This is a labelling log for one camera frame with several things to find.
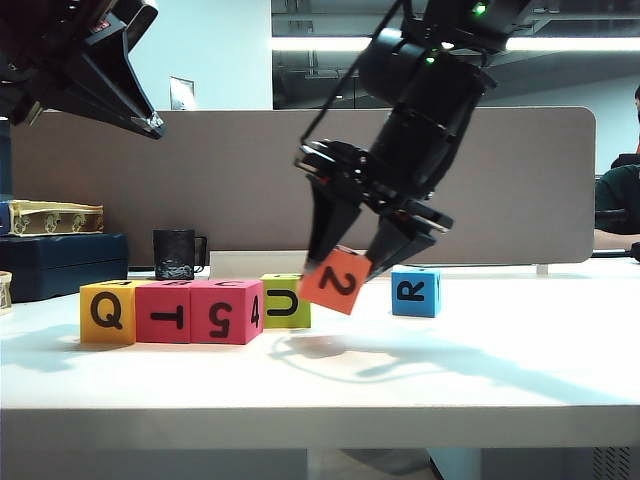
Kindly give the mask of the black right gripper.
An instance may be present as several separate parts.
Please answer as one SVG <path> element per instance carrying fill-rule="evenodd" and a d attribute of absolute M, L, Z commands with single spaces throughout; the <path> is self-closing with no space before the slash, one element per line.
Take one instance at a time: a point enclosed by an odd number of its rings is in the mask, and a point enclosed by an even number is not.
<path fill-rule="evenodd" d="M 432 209 L 425 200 L 402 196 L 356 172 L 316 173 L 306 178 L 312 191 L 313 215 L 305 274 L 311 274 L 325 261 L 358 219 L 362 205 L 380 217 L 400 215 L 379 220 L 366 251 L 371 261 L 367 281 L 432 247 L 436 239 L 429 234 L 430 230 L 447 233 L 454 225 L 451 217 Z M 415 221 L 418 228 L 404 220 Z"/>

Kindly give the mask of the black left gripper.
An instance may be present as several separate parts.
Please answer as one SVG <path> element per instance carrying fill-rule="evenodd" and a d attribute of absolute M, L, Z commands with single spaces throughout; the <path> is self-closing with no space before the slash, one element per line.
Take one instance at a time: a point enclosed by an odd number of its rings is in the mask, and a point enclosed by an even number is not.
<path fill-rule="evenodd" d="M 2 2 L 2 116 L 20 125 L 57 110 L 160 139 L 129 62 L 157 15 L 149 1 Z"/>

